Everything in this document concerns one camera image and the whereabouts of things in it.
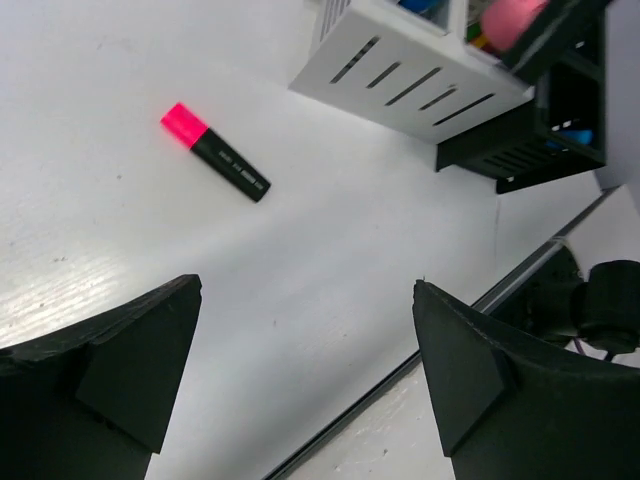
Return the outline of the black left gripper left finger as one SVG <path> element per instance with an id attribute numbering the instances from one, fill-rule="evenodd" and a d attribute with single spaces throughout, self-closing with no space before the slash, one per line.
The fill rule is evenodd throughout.
<path id="1" fill-rule="evenodd" d="M 201 288 L 197 275 L 182 275 L 2 349 L 2 478 L 144 478 L 164 443 Z"/>

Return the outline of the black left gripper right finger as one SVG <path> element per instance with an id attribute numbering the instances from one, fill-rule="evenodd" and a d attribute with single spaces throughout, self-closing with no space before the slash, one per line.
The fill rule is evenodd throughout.
<path id="1" fill-rule="evenodd" d="M 458 479 L 635 479 L 639 372 L 550 345 L 417 281 L 413 316 Z"/>

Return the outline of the pink cap black highlighter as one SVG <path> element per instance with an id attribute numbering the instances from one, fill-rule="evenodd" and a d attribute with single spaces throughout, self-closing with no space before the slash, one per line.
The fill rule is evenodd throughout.
<path id="1" fill-rule="evenodd" d="M 182 103 L 176 103 L 161 125 L 194 155 L 254 202 L 259 202 L 271 182 L 251 163 Z"/>

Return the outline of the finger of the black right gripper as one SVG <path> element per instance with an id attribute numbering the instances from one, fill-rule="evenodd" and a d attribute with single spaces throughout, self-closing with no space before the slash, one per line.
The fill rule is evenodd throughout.
<path id="1" fill-rule="evenodd" d="M 524 83 L 535 83 L 572 42 L 605 13 L 610 0 L 551 0 L 515 44 L 500 55 L 501 67 Z"/>

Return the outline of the blue cap black highlighter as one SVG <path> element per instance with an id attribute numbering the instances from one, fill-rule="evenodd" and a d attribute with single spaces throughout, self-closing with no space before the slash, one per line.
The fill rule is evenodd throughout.
<path id="1" fill-rule="evenodd" d="M 573 140 L 581 145 L 590 145 L 594 138 L 594 133 L 592 130 L 560 130 L 559 134 L 563 138 L 567 138 Z M 554 150 L 565 150 L 564 146 L 557 144 L 552 141 L 547 141 L 545 143 L 546 147 L 549 147 Z"/>

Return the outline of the blue splash-label round jar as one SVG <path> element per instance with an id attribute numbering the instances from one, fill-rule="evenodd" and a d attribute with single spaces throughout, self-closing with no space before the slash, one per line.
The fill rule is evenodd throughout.
<path id="1" fill-rule="evenodd" d="M 441 0 L 399 0 L 398 5 L 417 15 L 425 15 L 433 10 Z"/>

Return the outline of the pink cap crayon tube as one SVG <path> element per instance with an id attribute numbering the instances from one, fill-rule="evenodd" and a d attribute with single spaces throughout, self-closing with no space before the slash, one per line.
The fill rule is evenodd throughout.
<path id="1" fill-rule="evenodd" d="M 548 1 L 492 1 L 467 28 L 466 41 L 486 52 L 503 53 L 512 48 L 544 10 Z"/>

